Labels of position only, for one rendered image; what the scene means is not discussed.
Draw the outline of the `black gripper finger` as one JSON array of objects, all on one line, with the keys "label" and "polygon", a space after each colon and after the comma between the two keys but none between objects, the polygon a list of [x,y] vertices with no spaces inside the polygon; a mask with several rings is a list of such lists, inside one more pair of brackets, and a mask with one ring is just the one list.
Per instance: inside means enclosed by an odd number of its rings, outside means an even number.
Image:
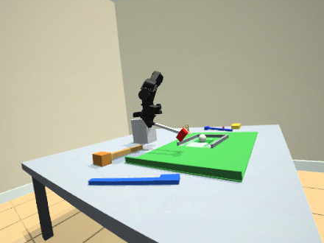
[{"label": "black gripper finger", "polygon": [[150,118],[150,116],[145,116],[145,117],[141,117],[141,118],[144,120],[145,124],[149,128],[149,118]]},{"label": "black gripper finger", "polygon": [[155,116],[150,116],[149,120],[150,120],[151,122],[153,122],[153,119],[154,119],[156,116],[157,116],[157,115],[155,115]]}]

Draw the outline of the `yellow flat rectangular tile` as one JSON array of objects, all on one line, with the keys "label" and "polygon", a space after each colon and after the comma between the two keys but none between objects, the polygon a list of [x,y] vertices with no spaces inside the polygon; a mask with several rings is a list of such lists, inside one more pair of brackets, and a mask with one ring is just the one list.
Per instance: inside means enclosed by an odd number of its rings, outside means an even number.
[{"label": "yellow flat rectangular tile", "polygon": [[233,124],[231,125],[232,130],[238,130],[241,127],[241,124]]}]

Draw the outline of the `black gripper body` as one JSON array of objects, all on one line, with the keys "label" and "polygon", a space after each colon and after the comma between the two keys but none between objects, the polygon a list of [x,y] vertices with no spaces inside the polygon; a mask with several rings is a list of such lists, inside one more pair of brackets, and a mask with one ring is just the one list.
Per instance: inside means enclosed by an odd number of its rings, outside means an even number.
[{"label": "black gripper body", "polygon": [[133,117],[145,117],[145,116],[155,116],[155,114],[162,114],[162,110],[160,110],[160,112],[147,112],[146,107],[148,105],[153,104],[152,101],[146,101],[146,102],[142,102],[141,106],[143,106],[143,110],[141,112],[135,112],[133,113]]}]

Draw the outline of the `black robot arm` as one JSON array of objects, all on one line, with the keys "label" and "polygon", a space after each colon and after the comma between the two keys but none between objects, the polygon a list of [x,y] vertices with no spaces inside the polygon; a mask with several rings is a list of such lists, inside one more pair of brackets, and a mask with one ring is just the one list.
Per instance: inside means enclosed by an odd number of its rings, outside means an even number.
[{"label": "black robot arm", "polygon": [[[163,81],[163,75],[159,71],[154,71],[152,73],[152,76],[149,79],[146,79],[141,86],[141,91],[138,93],[139,99],[142,100],[142,102],[146,101],[152,101],[155,98],[155,94],[157,91],[158,86],[162,83]],[[157,105],[148,105],[146,107],[147,112],[160,112],[161,109],[161,104]]]}]

